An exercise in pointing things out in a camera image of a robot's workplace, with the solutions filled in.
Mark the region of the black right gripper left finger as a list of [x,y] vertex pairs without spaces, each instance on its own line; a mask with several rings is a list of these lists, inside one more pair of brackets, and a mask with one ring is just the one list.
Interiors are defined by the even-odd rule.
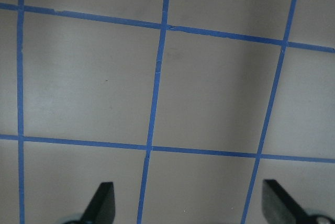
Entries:
[[102,182],[80,218],[80,223],[112,224],[115,219],[113,182]]

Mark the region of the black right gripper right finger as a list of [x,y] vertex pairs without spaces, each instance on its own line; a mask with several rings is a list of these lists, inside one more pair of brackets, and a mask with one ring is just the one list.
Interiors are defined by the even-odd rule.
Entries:
[[262,182],[262,214],[267,223],[303,223],[309,216],[276,181]]

